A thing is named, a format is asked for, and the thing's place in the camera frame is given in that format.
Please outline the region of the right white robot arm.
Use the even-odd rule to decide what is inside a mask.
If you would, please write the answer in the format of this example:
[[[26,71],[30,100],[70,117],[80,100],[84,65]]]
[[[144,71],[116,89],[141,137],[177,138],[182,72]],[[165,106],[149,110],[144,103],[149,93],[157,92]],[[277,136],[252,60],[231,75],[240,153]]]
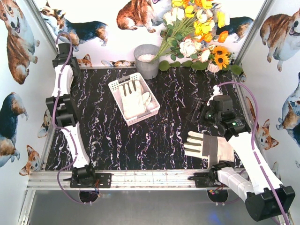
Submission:
[[[290,223],[289,208],[295,198],[271,170],[255,143],[256,126],[236,117],[230,96],[213,87],[208,100],[200,100],[189,115],[191,122],[217,127],[220,137],[189,131],[184,151],[187,156],[209,159],[208,180],[229,187],[245,203],[255,221],[282,215]]]

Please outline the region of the white work glove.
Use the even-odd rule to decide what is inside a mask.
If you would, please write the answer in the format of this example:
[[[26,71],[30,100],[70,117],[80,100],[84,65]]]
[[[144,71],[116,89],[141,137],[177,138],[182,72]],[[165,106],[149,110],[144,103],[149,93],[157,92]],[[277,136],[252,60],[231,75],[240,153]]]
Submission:
[[[145,106],[147,106],[150,102],[151,102],[151,98],[152,98],[152,95],[150,94],[150,92],[145,92],[142,94],[142,100],[143,100],[143,104]]]

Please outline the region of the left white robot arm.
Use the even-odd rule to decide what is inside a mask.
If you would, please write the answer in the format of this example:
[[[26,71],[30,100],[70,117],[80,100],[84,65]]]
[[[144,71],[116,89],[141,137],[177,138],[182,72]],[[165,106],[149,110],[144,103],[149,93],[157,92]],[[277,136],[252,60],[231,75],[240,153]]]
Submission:
[[[91,165],[80,134],[77,106],[71,98],[74,76],[80,74],[73,47],[69,43],[58,44],[59,53],[52,61],[55,84],[52,96],[45,100],[52,116],[53,126],[60,129],[67,141],[72,157],[72,175],[68,180],[72,188],[89,188],[96,183],[96,173]]]

